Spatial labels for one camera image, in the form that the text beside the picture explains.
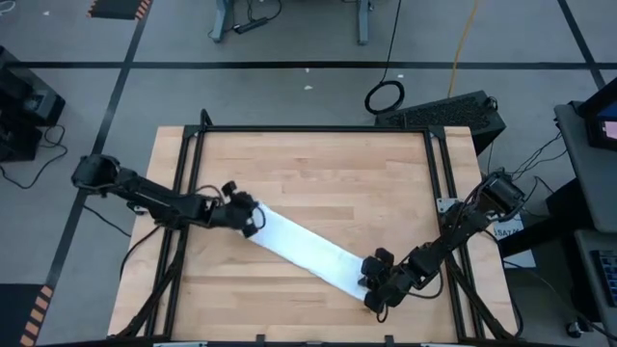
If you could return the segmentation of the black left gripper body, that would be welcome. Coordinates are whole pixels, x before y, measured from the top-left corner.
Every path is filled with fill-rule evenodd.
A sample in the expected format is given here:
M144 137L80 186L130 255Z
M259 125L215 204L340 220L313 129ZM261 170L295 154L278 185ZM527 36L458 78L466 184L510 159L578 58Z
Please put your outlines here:
M254 198L247 192L238 191L234 181L226 183L222 193L228 201L219 200L211 205L209 225L240 230L245 238L256 234L258 228L253 221L253 212L257 202Z

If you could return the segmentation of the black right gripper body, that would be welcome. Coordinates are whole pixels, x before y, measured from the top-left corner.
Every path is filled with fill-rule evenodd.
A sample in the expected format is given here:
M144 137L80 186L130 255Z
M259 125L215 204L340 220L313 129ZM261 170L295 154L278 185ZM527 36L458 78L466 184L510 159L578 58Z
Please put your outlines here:
M415 277L409 264L405 261L395 264L394 255L386 249L378 248L374 255L368 256L362 261L362 275L371 273L380 274L379 283L362 283L365 286L380 286L380 289L377 292L368 293L363 299L365 306L371 311L375 313L382 313L386 307L396 307L402 302L391 301L387 297L387 280L389 279L389 274L395 271L407 273L412 278L412 288L415 284Z

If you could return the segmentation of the white cloth napkin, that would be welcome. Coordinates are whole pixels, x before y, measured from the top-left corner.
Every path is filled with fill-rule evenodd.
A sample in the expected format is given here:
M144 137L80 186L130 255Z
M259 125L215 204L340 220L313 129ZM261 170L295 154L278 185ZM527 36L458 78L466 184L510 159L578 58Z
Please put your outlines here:
M258 231L249 240L363 301L368 290L359 284L362 278L359 256L285 218L262 202L254 209L254 217Z

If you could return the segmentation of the white labelled box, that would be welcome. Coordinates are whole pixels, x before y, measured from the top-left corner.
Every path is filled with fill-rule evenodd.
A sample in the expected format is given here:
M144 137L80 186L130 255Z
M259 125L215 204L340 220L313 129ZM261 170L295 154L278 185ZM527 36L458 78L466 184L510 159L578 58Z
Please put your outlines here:
M516 214L511 220L493 224L493 235L498 241L505 240L500 245L501 256L505 258L507 269L535 269L537 263L531 249L524 249L526 236L519 236L523 232L525 225L520 213Z

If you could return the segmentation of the black computer tower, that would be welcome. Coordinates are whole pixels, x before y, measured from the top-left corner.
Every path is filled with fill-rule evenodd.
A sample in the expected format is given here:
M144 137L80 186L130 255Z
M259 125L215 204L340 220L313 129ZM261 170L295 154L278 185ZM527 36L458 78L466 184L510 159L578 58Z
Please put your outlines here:
M376 117L375 124L384 127L467 127L477 155L506 128L498 113L496 99L484 91L465 93L385 113Z

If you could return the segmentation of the black power strip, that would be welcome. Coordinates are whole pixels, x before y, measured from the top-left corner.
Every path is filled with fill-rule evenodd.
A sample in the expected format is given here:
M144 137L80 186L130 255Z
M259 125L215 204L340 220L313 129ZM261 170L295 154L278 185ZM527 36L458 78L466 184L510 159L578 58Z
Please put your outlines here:
M254 20L250 20L248 23L245 24L236 24L232 27L232 30L238 34L238 35L242 35L244 33L247 33L249 31L252 31L256 28L259 28L261 26L266 25L269 22L269 19L267 17L261 17L259 19L254 19Z

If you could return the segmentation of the grey-blue desk leg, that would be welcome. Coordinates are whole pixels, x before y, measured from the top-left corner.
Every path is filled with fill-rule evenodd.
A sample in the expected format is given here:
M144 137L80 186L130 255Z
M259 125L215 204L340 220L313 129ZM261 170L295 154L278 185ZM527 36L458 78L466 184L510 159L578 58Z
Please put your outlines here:
M227 25L232 23L234 15L234 0L216 0L216 12L214 24L208 36L215 42L220 43L228 31Z
M358 45L368 44L369 0L357 0Z

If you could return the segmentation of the grey side desk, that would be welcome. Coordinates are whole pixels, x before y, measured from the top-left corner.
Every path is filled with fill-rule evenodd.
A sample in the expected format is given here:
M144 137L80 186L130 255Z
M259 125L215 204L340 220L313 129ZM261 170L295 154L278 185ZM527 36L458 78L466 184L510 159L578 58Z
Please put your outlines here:
M557 105L554 113L595 229L617 233L617 151L589 145L572 105Z
M617 307L610 307L608 305L591 256L591 252L595 250L617 252L617 234L577 230L575 232L575 240L600 319L608 330L617 334Z

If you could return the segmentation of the black keyboard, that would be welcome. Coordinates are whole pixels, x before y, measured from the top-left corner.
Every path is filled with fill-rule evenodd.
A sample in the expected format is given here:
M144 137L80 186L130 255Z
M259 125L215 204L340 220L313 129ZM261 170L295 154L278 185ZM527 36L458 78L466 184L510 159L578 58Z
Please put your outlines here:
M595 250L591 256L608 305L617 307L617 252Z

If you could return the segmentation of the black orange-striped floor plate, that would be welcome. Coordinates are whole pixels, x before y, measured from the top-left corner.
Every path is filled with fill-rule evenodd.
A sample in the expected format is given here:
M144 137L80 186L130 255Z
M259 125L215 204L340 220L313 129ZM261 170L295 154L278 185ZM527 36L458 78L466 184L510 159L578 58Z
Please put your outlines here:
M53 294L45 284L0 284L0 347L35 347Z
M93 0L87 16L107 19L141 20L151 0Z

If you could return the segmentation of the black equipment stack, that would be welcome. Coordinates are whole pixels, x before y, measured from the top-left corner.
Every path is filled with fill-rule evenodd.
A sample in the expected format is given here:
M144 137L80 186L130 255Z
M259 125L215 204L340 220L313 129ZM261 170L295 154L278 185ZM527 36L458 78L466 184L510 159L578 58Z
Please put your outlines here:
M57 124L66 101L30 69L12 69L18 59L0 45L0 163L32 161L42 128Z

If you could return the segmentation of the black monitor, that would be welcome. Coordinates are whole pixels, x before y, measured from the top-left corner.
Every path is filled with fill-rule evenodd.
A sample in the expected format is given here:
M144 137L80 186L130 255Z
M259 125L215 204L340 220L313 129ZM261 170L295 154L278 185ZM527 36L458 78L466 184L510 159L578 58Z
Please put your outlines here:
M617 77L578 106L591 147L617 151Z

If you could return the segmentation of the black metal table frame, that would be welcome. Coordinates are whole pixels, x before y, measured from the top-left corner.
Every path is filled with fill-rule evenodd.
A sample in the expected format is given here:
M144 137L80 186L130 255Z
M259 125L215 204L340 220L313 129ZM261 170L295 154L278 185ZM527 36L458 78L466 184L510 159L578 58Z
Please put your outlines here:
M422 132L360 126L219 126L198 136L160 127L148 178L182 190L230 180L268 207L358 256L396 257L435 239L437 197L465 196L480 180L469 130ZM269 342L454 342L487 336L464 297L432 282L384 323L361 301L226 229L155 231L140 217L108 332L118 333L151 292L161 257L185 247L180 279L154 314L174 339Z

